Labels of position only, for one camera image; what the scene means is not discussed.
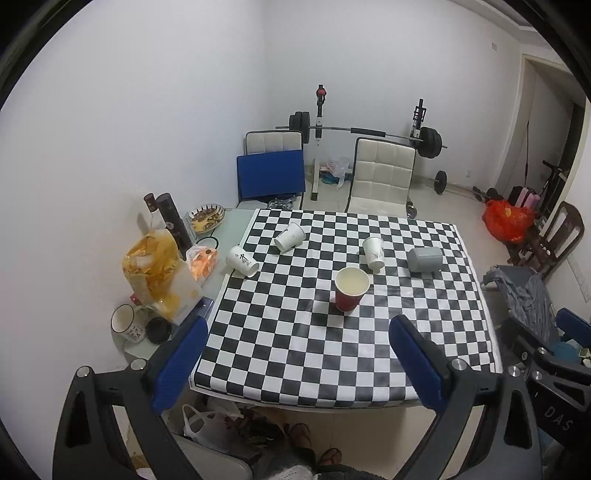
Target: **tile floor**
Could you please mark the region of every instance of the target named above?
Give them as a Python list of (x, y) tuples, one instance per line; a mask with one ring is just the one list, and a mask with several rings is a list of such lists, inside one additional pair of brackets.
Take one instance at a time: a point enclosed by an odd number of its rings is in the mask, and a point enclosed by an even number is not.
[[(320, 183), (317, 202), (310, 200), (310, 190), (308, 188), (304, 198), (304, 209), (345, 211), (348, 183), (340, 190), (336, 186)], [(413, 184), (409, 197), (418, 210), (418, 219), (457, 225), (479, 278), (491, 265), (506, 263), (508, 254), (505, 247), (491, 237), (480, 219), (485, 208), (482, 203), (452, 192), (439, 196), (433, 188), (423, 184)], [(491, 310), (503, 311), (502, 305), (491, 305), (491, 301), (496, 303), (499, 299), (487, 297)], [(473, 410), (460, 445), (442, 479), (458, 472), (478, 426), (481, 411), (480, 408)], [(343, 463), (384, 478), (396, 475), (434, 418), (433, 412), (422, 406), (338, 413), (286, 411), (285, 416), (291, 424), (300, 421), (308, 424), (317, 455), (330, 447), (338, 447), (343, 452)]]

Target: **ceramic mug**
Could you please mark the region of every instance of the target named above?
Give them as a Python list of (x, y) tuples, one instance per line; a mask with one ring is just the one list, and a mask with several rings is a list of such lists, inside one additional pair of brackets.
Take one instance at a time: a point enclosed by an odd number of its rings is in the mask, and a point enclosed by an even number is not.
[(128, 342), (140, 343), (146, 335), (148, 309), (127, 303), (119, 305), (111, 316), (111, 330)]

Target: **gray cup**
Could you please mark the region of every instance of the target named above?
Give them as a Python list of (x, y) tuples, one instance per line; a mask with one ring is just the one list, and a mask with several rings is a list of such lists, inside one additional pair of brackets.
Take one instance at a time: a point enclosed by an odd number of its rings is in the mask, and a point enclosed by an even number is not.
[(438, 272), (443, 266), (443, 252), (437, 247), (413, 248), (407, 254), (407, 263), (411, 272)]

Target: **weight plate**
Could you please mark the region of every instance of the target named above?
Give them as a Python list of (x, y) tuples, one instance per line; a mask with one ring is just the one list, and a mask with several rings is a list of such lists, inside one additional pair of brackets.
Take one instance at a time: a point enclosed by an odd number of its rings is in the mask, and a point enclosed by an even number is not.
[(302, 112), (296, 112), (294, 115), (295, 128), (293, 130), (297, 130), (298, 132), (301, 132), (301, 113)]
[(443, 142), (441, 141), (441, 135), (437, 130), (433, 130), (433, 136), (435, 137), (435, 144), (433, 145), (433, 157), (438, 157), (441, 153), (441, 148), (443, 147)]
[(310, 143), (310, 112), (301, 113), (301, 140), (302, 143)]
[(423, 140), (419, 143), (417, 152), (423, 158), (434, 158), (433, 150), (435, 147), (435, 130), (429, 127), (422, 127), (419, 138)]
[(445, 173), (443, 170), (439, 170), (437, 172), (437, 175), (435, 175), (435, 192), (438, 195), (441, 195), (444, 191), (445, 188), (447, 187), (447, 173)]

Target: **white wall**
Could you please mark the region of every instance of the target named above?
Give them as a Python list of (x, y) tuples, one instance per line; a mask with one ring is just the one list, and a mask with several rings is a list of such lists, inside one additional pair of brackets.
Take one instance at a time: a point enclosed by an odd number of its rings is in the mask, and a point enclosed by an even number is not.
[[(529, 170), (526, 186), (540, 192), (550, 176), (550, 169), (544, 166), (542, 160), (553, 165), (560, 162), (566, 137), (569, 134), (573, 102), (561, 92), (556, 91), (537, 73), (533, 89), (529, 117)], [(505, 191), (501, 192), (506, 198), (513, 187), (524, 185), (527, 150), (527, 134), (524, 133), (521, 152), (517, 157), (513, 173)]]
[(148, 192), (235, 206), (267, 126), (258, 0), (101, 0), (44, 47), (0, 112), (0, 417), (50, 478), (76, 368), (125, 367), (109, 319)]
[[(587, 101), (583, 132), (589, 126), (590, 109), (591, 103)], [(591, 129), (587, 130), (586, 135), (584, 133), (583, 135), (584, 137), (581, 138), (579, 152), (577, 152), (577, 158), (575, 158), (574, 164), (576, 165), (578, 161), (579, 167), (576, 174), (574, 174), (566, 201), (578, 208), (583, 217), (583, 223), (587, 228), (580, 244), (571, 254), (571, 259), (579, 266), (587, 284), (591, 285), (591, 258), (589, 256), (591, 249), (591, 234), (589, 230), (591, 228), (591, 189), (589, 189), (589, 178), (591, 178)], [(547, 288), (556, 309), (565, 307), (585, 320), (591, 320), (591, 302), (585, 302), (576, 277), (568, 262), (562, 263), (549, 276)]]
[[(515, 38), (446, 0), (267, 0), (265, 13), (271, 126), (297, 110), (314, 118), (319, 83), (325, 125), (408, 135), (424, 98), (426, 125), (450, 148), (419, 159), (415, 173), (446, 170), (451, 183), (490, 186), (517, 97)], [(324, 138), (332, 156), (353, 156), (353, 135)]]

